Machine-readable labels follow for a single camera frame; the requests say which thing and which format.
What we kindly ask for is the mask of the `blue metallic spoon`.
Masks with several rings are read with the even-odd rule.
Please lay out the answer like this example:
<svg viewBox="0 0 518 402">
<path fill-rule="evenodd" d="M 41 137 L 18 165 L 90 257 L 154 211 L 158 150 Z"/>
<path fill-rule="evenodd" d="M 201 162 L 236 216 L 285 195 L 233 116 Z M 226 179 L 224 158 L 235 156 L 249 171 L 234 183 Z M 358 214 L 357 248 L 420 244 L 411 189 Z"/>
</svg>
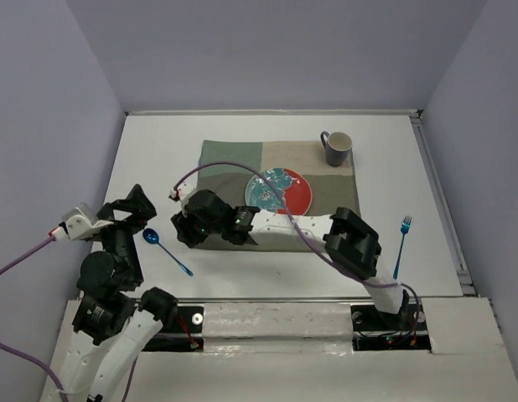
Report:
<svg viewBox="0 0 518 402">
<path fill-rule="evenodd" d="M 142 231 L 142 237 L 150 245 L 157 245 L 159 248 L 161 248 L 187 276 L 194 276 L 194 272 L 190 268 L 188 268 L 183 262 L 181 262 L 167 247 L 165 247 L 160 242 L 159 234 L 155 229 L 144 229 Z"/>
</svg>

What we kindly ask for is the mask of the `blue plastic fork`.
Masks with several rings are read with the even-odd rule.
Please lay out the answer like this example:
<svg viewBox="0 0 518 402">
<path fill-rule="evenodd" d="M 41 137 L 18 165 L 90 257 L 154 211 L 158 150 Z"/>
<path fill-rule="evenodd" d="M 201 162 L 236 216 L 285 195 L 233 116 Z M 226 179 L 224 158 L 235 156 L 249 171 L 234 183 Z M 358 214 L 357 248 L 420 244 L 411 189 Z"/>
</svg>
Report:
<svg viewBox="0 0 518 402">
<path fill-rule="evenodd" d="M 399 275 L 399 270 L 400 270 L 400 265 L 401 265 L 401 255 L 402 255 L 402 251 L 404 248 L 406 235 L 409 233 L 409 230 L 411 228 L 411 223 L 412 223 L 412 216 L 410 216 L 410 215 L 406 215 L 405 218 L 403 219 L 403 221 L 401 222 L 401 228 L 400 228 L 401 243 L 400 243 L 399 250 L 397 253 L 395 269 L 393 271 L 393 278 L 395 280 L 398 278 L 398 275 Z"/>
</svg>

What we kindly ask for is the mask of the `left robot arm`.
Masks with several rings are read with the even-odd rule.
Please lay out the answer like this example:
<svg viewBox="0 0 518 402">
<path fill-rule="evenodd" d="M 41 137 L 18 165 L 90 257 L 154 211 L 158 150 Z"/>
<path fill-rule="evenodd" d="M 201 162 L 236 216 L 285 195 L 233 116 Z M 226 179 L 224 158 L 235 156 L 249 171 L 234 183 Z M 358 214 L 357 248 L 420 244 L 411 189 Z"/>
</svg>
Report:
<svg viewBox="0 0 518 402">
<path fill-rule="evenodd" d="M 109 401 L 147 343 L 176 321 L 178 300 L 153 287 L 139 300 L 128 294 L 143 283 L 133 236 L 157 211 L 142 187 L 104 204 L 97 213 L 81 203 L 51 231 L 56 240 L 94 241 L 99 251 L 80 265 L 83 296 L 72 322 L 70 345 L 48 401 Z"/>
</svg>

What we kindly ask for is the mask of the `red floral plate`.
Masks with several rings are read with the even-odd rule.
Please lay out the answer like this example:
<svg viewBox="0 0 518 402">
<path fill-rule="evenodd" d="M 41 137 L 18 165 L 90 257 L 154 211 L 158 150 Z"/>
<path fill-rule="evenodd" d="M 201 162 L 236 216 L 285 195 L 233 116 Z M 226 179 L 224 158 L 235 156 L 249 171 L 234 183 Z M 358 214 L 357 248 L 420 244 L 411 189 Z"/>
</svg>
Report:
<svg viewBox="0 0 518 402">
<path fill-rule="evenodd" d="M 282 195 L 292 215 L 305 215 L 313 201 L 313 192 L 308 181 L 299 173 L 288 168 L 275 167 L 262 171 L 262 175 Z M 246 185 L 246 205 L 284 214 L 282 202 L 273 190 L 258 176 L 252 177 Z"/>
</svg>

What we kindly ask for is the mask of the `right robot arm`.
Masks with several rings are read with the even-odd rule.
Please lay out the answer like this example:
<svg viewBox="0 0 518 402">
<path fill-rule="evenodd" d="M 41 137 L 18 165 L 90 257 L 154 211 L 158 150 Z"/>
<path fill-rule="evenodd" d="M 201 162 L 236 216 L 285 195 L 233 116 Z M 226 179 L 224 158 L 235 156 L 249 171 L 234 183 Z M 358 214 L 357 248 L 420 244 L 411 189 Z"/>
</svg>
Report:
<svg viewBox="0 0 518 402">
<path fill-rule="evenodd" d="M 179 188 L 169 197 L 180 205 L 171 218 L 177 238 L 189 248 L 214 237 L 238 249 L 310 250 L 366 289 L 383 327 L 395 328 L 406 321 L 407 291 L 391 274 L 379 271 L 379 235 L 351 209 L 309 217 L 294 215 L 287 207 L 276 212 L 255 206 L 232 207 L 210 190 Z"/>
</svg>

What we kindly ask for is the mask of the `green patchwork cloth placemat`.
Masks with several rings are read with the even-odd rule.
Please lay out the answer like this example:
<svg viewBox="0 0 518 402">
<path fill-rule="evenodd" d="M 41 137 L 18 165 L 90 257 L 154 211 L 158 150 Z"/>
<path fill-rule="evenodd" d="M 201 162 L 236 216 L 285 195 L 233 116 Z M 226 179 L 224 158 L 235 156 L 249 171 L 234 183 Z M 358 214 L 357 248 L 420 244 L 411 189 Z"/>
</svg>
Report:
<svg viewBox="0 0 518 402">
<path fill-rule="evenodd" d="M 238 162 L 261 173 L 267 169 L 287 168 L 302 175 L 313 194 L 307 216 L 331 215 L 338 207 L 360 214 L 352 156 L 341 166 L 331 167 L 326 163 L 319 141 L 203 141 L 199 164 L 220 161 Z M 241 206 L 246 203 L 245 189 L 251 178 L 252 173 L 241 167 L 219 164 L 198 172 L 196 188 L 216 193 L 233 207 Z"/>
</svg>

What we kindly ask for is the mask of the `purple ceramic mug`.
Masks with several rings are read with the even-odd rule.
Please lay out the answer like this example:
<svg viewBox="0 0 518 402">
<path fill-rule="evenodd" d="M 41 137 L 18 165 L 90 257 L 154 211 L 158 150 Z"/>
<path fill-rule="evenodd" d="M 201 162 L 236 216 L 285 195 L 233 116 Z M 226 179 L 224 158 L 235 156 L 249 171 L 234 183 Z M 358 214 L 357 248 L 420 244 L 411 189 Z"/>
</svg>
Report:
<svg viewBox="0 0 518 402">
<path fill-rule="evenodd" d="M 344 163 L 353 145 L 351 137 L 343 132 L 323 131 L 320 141 L 324 148 L 325 161 L 332 167 L 339 167 Z"/>
</svg>

